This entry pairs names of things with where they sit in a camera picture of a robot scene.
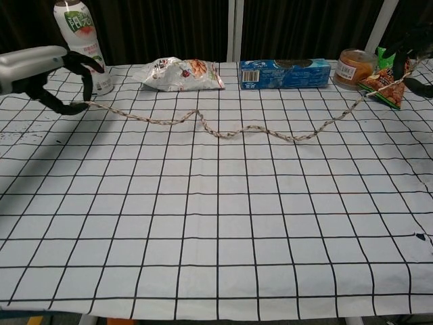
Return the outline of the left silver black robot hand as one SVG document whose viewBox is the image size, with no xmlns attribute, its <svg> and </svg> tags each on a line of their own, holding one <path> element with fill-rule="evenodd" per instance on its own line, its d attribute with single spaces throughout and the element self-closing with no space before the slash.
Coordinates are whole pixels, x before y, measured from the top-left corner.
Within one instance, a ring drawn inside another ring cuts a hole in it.
<svg viewBox="0 0 433 325">
<path fill-rule="evenodd" d="M 84 86 L 82 102 L 65 105 L 44 89 L 49 74 L 59 68 L 81 76 Z M 25 93 L 58 114 L 76 115 L 89 107 L 93 91 L 91 70 L 104 72 L 93 58 L 57 45 L 4 53 L 1 55 L 1 94 Z"/>
</svg>

